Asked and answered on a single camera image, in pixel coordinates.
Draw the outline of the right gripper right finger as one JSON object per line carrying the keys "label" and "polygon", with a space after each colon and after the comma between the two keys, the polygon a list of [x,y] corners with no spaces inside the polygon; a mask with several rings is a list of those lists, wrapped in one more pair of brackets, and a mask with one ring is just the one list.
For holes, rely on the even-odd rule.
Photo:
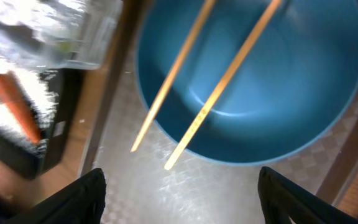
{"label": "right gripper right finger", "polygon": [[258,193],[268,224],[358,223],[269,167],[259,172]]}

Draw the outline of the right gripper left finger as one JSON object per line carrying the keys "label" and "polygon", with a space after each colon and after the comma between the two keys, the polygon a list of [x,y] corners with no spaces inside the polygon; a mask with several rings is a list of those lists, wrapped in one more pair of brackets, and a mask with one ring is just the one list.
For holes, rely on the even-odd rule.
{"label": "right gripper left finger", "polygon": [[106,179],[95,168],[8,224],[100,224],[105,208]]}

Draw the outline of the orange carrot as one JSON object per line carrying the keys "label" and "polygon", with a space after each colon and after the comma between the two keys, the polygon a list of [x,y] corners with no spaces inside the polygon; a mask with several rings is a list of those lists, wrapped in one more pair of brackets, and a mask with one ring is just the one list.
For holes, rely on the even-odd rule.
{"label": "orange carrot", "polygon": [[27,139],[33,144],[38,144],[42,139],[39,128],[20,88],[8,73],[0,73],[0,102],[7,106]]}

